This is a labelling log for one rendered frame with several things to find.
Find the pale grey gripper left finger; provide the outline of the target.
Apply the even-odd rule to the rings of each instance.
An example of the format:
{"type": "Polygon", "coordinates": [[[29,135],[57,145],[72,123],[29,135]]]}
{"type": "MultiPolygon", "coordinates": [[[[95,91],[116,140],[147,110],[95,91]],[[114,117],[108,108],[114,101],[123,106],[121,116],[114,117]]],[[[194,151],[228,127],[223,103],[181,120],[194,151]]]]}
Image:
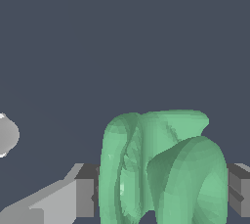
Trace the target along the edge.
{"type": "Polygon", "coordinates": [[[100,166],[75,163],[66,176],[5,207],[0,224],[73,224],[94,217],[99,198],[100,166]]]}

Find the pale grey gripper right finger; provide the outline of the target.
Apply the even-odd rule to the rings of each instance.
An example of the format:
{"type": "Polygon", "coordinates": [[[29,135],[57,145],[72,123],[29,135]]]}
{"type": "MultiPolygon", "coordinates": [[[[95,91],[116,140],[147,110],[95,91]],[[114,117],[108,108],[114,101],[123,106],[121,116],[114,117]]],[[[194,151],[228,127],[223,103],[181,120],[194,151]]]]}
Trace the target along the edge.
{"type": "Polygon", "coordinates": [[[241,216],[250,217],[250,167],[228,163],[228,202],[241,216]]]}

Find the green lumpy object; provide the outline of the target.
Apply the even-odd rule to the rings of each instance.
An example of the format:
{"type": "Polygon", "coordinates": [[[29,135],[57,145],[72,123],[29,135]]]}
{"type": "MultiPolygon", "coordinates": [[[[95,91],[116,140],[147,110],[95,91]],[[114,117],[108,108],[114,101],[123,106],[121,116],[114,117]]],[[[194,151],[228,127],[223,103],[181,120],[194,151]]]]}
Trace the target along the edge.
{"type": "Polygon", "coordinates": [[[101,153],[101,224],[226,224],[228,170],[220,147],[202,135],[194,110],[123,113],[106,127],[101,153]]]}

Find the grey rounded object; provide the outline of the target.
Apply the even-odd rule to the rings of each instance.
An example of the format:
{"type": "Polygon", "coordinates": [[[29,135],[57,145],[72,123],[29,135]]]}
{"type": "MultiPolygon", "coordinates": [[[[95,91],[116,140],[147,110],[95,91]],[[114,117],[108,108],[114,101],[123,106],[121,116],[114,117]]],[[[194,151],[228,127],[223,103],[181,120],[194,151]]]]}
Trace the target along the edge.
{"type": "Polygon", "coordinates": [[[7,153],[18,143],[19,128],[3,112],[0,113],[0,157],[7,153]]]}

